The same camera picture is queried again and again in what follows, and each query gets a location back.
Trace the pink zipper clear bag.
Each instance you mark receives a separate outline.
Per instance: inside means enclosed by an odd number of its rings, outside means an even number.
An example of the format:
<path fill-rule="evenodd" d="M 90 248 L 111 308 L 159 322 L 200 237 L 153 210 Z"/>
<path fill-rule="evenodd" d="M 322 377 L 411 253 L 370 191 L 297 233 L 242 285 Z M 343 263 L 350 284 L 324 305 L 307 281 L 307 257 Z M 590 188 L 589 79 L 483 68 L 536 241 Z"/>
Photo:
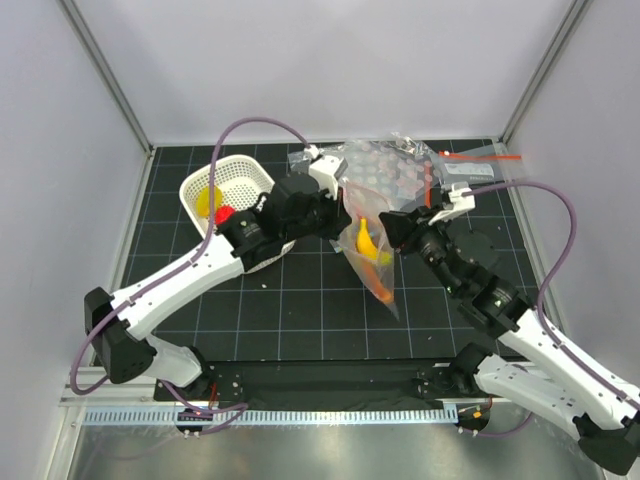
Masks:
<path fill-rule="evenodd" d="M 398 320 L 395 302 L 395 251 L 379 215 L 391 210 L 389 199 L 365 185 L 345 178 L 343 200 L 352 222 L 338 245 L 364 287 Z"/>

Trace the yellow toy banana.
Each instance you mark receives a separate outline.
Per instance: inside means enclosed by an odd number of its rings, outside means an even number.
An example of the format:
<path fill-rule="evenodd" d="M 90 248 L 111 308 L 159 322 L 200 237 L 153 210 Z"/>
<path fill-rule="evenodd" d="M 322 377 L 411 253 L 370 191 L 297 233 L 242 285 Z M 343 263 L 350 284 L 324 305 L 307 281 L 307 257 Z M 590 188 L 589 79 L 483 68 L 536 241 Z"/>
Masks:
<path fill-rule="evenodd" d="M 370 236 L 368 222 L 365 217 L 359 219 L 359 229 L 356 235 L 356 250 L 360 255 L 373 262 L 376 262 L 378 259 L 378 248 Z"/>

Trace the orange maroon toy steak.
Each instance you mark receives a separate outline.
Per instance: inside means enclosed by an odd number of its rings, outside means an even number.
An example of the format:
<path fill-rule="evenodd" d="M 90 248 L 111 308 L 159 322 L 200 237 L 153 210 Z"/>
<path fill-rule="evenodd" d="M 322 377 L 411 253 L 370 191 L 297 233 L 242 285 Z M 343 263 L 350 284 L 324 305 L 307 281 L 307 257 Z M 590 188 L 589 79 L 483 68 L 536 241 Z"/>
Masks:
<path fill-rule="evenodd" d="M 385 286 L 382 281 L 382 275 L 379 273 L 375 265 L 367 261 L 362 262 L 361 280 L 367 289 L 381 303 L 388 305 L 394 301 L 393 292 Z"/>

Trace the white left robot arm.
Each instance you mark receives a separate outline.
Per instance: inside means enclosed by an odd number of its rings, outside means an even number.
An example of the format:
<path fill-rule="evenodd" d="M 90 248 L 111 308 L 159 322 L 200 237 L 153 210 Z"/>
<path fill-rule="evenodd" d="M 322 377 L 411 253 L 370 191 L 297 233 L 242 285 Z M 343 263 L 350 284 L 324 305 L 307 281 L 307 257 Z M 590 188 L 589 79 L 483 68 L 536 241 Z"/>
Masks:
<path fill-rule="evenodd" d="M 94 288 L 84 297 L 85 332 L 107 380 L 124 384 L 149 375 L 190 400 L 204 398 L 212 377 L 202 355 L 154 337 L 154 330 L 212 287 L 274 259 L 286 244 L 306 236 L 335 240 L 350 223 L 342 187 L 290 174 L 138 284 L 115 293 Z"/>

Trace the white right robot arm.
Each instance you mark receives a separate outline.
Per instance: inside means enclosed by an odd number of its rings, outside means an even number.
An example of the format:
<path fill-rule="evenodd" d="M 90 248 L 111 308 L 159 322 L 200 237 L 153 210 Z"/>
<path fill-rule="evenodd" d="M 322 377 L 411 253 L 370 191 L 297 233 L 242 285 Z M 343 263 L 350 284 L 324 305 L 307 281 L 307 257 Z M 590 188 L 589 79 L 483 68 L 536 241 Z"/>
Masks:
<path fill-rule="evenodd" d="M 466 321 L 534 363 L 519 369 L 471 343 L 449 366 L 453 389 L 508 399 L 564 430 L 601 468 L 627 474 L 639 457 L 639 388 L 573 343 L 544 312 L 495 272 L 490 239 L 477 231 L 451 238 L 426 207 L 379 216 L 391 246 L 417 254 L 458 302 Z"/>

